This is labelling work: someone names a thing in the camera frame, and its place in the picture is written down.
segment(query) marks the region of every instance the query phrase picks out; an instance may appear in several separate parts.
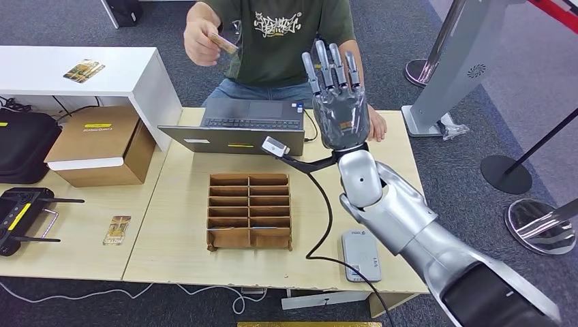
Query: man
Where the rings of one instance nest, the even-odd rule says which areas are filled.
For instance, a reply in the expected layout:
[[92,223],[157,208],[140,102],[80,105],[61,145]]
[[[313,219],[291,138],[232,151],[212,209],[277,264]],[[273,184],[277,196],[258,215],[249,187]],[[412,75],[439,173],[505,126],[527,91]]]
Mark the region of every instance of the man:
[[[219,47],[208,37],[224,25],[241,21],[239,51],[233,56],[226,79],[211,97],[271,99],[311,103],[311,89],[301,62],[317,33],[336,43],[345,63],[350,51],[363,85],[363,65],[348,0],[202,0],[187,15],[184,33],[189,58],[200,66],[217,64]],[[371,121],[369,139],[380,142],[385,120],[367,106]]]

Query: black remote controller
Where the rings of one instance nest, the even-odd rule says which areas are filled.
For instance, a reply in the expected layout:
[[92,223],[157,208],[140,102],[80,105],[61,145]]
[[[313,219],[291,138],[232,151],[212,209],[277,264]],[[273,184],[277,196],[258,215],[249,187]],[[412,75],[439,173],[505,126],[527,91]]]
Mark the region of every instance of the black remote controller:
[[84,200],[57,199],[54,192],[45,187],[15,187],[0,196],[0,255],[13,255],[21,242],[60,242],[55,238],[26,236],[40,213],[52,202],[83,203]]

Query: green t-shirt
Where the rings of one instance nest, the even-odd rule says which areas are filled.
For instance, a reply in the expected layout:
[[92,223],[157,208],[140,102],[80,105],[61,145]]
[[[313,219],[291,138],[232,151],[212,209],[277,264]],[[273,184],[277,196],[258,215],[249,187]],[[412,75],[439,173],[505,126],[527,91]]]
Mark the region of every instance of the green t-shirt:
[[338,46],[355,40],[349,0],[202,0],[224,26],[241,20],[239,51],[226,76],[255,87],[305,82],[301,53],[317,32]]

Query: robotic arm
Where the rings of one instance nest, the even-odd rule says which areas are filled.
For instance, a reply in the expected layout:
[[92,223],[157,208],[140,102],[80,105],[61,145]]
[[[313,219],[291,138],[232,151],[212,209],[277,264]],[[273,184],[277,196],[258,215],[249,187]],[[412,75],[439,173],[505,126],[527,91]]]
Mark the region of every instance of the robotic arm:
[[[323,41],[316,42],[324,89],[309,53],[302,59],[314,93],[314,114],[329,158],[313,163],[287,156],[288,149],[268,137],[267,153],[304,172],[337,164],[344,193],[339,201],[394,255],[401,255],[429,288],[456,326],[531,327],[560,324],[558,307],[506,264],[479,253],[435,222],[424,197],[387,165],[376,161],[365,140],[369,115],[355,60],[346,55],[351,88],[337,46],[330,65]],[[333,71],[337,85],[333,82]],[[383,187],[388,185],[387,192]]]

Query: laptop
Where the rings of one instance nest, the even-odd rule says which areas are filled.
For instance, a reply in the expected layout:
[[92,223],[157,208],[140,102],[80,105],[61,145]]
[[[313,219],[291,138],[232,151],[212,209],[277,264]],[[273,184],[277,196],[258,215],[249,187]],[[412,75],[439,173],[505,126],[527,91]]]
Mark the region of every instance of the laptop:
[[159,126],[193,152],[265,155],[270,136],[303,154],[303,104],[266,100],[209,99],[200,127]]

